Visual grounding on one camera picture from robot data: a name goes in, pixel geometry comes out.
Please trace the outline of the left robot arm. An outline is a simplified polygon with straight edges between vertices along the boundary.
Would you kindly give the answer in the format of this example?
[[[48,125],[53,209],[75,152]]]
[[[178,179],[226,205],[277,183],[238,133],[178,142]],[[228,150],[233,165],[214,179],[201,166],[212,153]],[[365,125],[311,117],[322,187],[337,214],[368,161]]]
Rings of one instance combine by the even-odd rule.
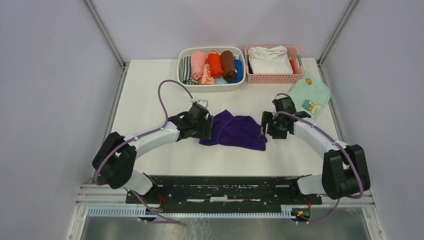
[[[92,161],[94,183],[111,189],[125,188],[138,193],[147,204],[154,202],[158,191],[153,181],[135,170],[135,162],[142,155],[161,146],[188,138],[211,138],[213,116],[205,100],[195,101],[188,111],[170,116],[157,127],[131,135],[110,133]]]

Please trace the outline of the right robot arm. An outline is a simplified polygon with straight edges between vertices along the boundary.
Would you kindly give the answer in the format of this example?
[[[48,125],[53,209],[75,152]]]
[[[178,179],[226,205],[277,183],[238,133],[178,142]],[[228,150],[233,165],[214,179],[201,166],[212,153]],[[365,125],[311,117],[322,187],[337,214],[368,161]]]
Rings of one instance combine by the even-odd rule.
[[[313,120],[306,111],[297,111],[292,98],[278,93],[272,101],[275,112],[264,111],[259,135],[286,139],[293,135],[303,140],[322,158],[322,173],[301,176],[289,189],[289,199],[302,204],[309,195],[322,195],[338,200],[360,199],[371,187],[364,149],[335,139]]]

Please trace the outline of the purple towel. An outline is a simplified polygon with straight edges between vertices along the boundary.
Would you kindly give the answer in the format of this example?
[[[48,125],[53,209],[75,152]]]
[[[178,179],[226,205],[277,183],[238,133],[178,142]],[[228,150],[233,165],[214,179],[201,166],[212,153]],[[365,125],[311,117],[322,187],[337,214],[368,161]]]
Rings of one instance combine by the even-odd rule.
[[[228,110],[224,110],[213,117],[211,138],[201,139],[199,144],[264,152],[268,140],[264,135],[260,135],[260,130],[261,126],[251,116],[234,116]]]

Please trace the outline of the pink towel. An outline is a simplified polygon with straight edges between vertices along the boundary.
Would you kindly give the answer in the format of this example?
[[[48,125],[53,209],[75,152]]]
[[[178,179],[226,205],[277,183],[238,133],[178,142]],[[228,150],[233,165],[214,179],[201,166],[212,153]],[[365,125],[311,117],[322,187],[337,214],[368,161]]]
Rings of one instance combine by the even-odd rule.
[[[202,77],[203,70],[205,67],[206,55],[204,52],[197,51],[191,54],[190,65],[191,65],[191,76],[195,80],[199,80]]]

